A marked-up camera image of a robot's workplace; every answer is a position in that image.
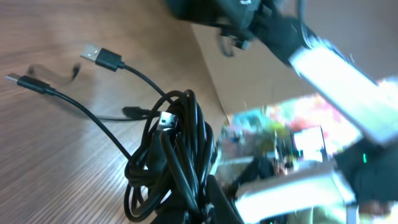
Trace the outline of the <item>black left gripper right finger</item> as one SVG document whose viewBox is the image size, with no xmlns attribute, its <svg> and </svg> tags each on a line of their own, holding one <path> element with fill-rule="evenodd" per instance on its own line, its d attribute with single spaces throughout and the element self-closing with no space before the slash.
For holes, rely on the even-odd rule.
<svg viewBox="0 0 398 224">
<path fill-rule="evenodd" d="M 213 175 L 206 178 L 206 194 L 208 203 L 206 212 L 208 213 L 208 223 L 211 224 L 242 224 L 242 219 L 236 214 L 229 200 L 218 185 Z"/>
</svg>

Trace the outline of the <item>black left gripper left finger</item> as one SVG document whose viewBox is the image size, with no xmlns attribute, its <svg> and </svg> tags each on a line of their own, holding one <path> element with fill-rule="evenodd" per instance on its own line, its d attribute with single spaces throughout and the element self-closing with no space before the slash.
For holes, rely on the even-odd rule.
<svg viewBox="0 0 398 224">
<path fill-rule="evenodd" d="M 178 193 L 171 196 L 156 211 L 157 216 L 152 224 L 186 224 L 190 223 L 190 214 L 186 202 Z"/>
</svg>

